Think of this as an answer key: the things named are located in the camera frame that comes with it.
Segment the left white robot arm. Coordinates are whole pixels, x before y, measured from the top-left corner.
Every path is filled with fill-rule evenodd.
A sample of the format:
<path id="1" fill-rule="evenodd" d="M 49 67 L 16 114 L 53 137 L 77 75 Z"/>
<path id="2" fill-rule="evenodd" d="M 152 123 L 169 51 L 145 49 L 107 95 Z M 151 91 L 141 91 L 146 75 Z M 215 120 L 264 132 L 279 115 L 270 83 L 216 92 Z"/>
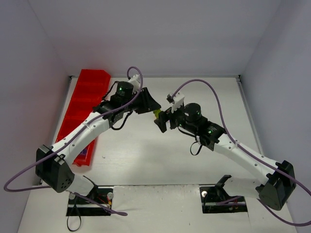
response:
<path id="1" fill-rule="evenodd" d="M 138 90 L 134 87 L 130 82 L 118 82 L 115 94 L 93 107 L 88 117 L 72 132 L 52 146 L 40 146 L 36 151 L 36 175 L 57 193 L 69 191 L 87 196 L 95 184 L 71 171 L 70 165 L 75 158 L 100 134 L 121 120 L 124 113 L 144 114 L 161 108 L 146 87 Z"/>

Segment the long lime green lego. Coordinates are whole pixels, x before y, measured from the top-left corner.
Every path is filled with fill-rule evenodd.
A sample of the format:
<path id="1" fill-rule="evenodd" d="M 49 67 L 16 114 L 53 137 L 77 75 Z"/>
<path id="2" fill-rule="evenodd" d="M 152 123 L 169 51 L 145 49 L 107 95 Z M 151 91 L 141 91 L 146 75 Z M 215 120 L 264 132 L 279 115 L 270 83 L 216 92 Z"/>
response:
<path id="1" fill-rule="evenodd" d="M 156 118 L 159 118 L 159 113 L 161 112 L 161 110 L 160 109 L 157 109 L 157 110 L 154 110 L 153 111 L 153 114 L 154 114 L 154 116 L 156 117 Z"/>

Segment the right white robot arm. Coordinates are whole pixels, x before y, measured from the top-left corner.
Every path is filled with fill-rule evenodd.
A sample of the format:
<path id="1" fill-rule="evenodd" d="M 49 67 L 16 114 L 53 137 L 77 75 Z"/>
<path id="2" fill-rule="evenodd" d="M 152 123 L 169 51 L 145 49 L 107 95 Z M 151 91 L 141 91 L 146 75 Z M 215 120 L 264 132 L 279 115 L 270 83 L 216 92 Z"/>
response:
<path id="1" fill-rule="evenodd" d="M 258 198 L 271 209 L 280 211 L 296 188 L 292 181 L 294 167 L 291 163 L 267 158 L 231 139 L 222 126 L 202 116 L 197 103 L 189 103 L 175 111 L 171 108 L 160 111 L 154 122 L 162 133 L 178 128 L 193 137 L 200 147 L 222 154 L 250 172 L 251 179 L 234 178 L 232 175 L 222 177 L 220 186 L 230 196 Z"/>

